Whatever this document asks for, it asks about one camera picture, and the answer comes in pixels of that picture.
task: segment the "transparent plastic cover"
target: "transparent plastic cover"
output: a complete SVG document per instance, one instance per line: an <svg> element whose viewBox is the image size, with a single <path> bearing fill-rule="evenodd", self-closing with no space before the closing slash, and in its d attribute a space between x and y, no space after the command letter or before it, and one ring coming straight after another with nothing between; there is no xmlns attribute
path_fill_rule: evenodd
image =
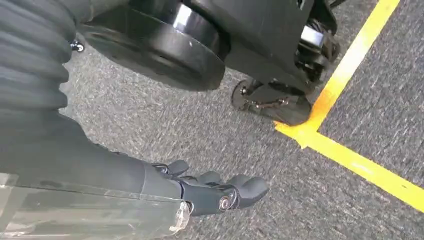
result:
<svg viewBox="0 0 424 240"><path fill-rule="evenodd" d="M63 183L19 187L17 179L0 173L0 239L144 240L173 235L190 217L181 199Z"/></svg>

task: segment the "yellow tape line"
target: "yellow tape line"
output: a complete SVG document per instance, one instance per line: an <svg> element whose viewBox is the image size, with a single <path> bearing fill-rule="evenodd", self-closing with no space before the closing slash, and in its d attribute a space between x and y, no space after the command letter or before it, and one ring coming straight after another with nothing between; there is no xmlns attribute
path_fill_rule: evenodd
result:
<svg viewBox="0 0 424 240"><path fill-rule="evenodd" d="M424 213L424 189L419 186L318 132L308 134L307 145Z"/></svg>
<svg viewBox="0 0 424 240"><path fill-rule="evenodd" d="M302 149L312 148L424 213L424 189L317 132L399 2L377 3L313 105L310 119L294 127L276 122L275 129L296 140Z"/></svg>

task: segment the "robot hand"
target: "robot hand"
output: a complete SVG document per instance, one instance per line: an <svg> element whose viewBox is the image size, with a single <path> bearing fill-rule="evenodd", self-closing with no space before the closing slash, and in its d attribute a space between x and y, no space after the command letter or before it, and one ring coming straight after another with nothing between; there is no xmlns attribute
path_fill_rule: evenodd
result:
<svg viewBox="0 0 424 240"><path fill-rule="evenodd" d="M180 176L189 169L183 160L169 165L155 163L153 166L165 178L181 185L181 198L189 205L193 217L250 207L269 191L262 178L250 178L243 174L232 177L228 182L223 182L215 171L208 171L198 177Z"/></svg>

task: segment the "swivel caster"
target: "swivel caster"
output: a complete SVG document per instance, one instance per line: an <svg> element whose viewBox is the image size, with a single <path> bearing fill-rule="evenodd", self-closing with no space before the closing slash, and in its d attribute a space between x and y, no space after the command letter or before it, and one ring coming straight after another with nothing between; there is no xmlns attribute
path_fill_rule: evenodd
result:
<svg viewBox="0 0 424 240"><path fill-rule="evenodd" d="M264 96L278 96L270 101L257 101L265 99ZM235 86L231 96L231 104L240 111L254 113L290 126L306 122L311 113L312 106L304 94L293 94L275 89L272 85L250 83L241 81Z"/></svg>
<svg viewBox="0 0 424 240"><path fill-rule="evenodd" d="M79 40L75 39L70 43L70 48L72 51L76 51L77 53L82 53L86 49L84 44L82 44Z"/></svg>

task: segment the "black cable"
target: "black cable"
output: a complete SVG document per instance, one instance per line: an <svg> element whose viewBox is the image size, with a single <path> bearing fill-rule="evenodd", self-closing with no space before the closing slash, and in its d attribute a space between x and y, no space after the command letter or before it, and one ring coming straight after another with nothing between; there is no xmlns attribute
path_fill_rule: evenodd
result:
<svg viewBox="0 0 424 240"><path fill-rule="evenodd" d="M336 8L337 6L339 6L340 4L346 2L346 0L334 0L331 4L330 4L330 8Z"/></svg>

